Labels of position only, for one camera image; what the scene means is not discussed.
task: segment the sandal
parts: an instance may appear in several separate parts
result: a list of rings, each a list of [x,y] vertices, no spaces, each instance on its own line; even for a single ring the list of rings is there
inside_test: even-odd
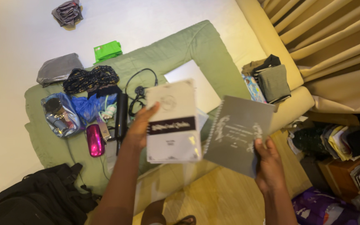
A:
[[[185,222],[184,220],[187,220],[189,218],[193,218],[193,222]],[[193,215],[189,215],[189,216],[186,216],[184,218],[182,218],[180,221],[178,221],[177,223],[173,224],[173,225],[181,225],[181,224],[184,224],[184,225],[191,225],[191,224],[197,224],[197,219],[193,216]]]

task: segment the white floor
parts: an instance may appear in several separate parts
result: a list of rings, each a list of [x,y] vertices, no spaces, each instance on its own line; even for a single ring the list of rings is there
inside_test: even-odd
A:
[[[84,20],[73,30],[51,15],[63,2],[0,1],[0,191],[43,168],[24,128],[24,92],[46,60],[75,52],[89,67],[93,47],[117,40],[127,53],[206,19],[238,68],[266,57],[234,0],[81,0]]]

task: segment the shiny pink case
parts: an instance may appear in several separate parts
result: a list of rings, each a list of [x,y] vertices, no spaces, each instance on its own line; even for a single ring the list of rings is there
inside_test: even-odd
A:
[[[92,157],[101,156],[105,152],[104,140],[98,124],[92,124],[87,127],[88,150]]]

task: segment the hand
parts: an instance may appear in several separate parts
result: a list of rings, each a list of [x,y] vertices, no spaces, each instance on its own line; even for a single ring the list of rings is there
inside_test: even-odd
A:
[[[255,140],[255,149],[261,156],[255,182],[263,194],[287,190],[283,164],[273,140],[268,136],[266,146],[262,139]]]
[[[159,102],[147,110],[143,107],[138,111],[136,118],[128,130],[124,140],[131,139],[131,142],[138,142],[140,148],[147,146],[147,127],[149,119],[159,110]]]

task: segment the black backpack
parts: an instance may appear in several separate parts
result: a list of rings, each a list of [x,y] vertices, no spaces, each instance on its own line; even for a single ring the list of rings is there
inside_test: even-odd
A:
[[[81,188],[87,194],[74,187],[81,168],[76,163],[37,171],[0,192],[0,224],[83,225],[100,196],[92,195],[85,185]]]

